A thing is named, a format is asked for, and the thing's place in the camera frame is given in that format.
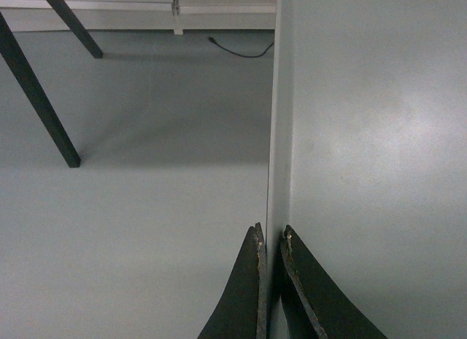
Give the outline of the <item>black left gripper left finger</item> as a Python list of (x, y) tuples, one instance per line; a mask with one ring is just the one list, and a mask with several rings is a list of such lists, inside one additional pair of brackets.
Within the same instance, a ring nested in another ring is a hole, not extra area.
[(227, 284), (200, 338), (267, 337), (266, 242), (260, 223), (249, 227)]

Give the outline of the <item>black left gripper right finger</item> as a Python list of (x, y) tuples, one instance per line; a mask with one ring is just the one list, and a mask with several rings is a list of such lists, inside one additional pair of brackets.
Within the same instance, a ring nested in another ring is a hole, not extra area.
[(385, 338), (287, 225), (280, 244), (282, 307), (291, 338)]

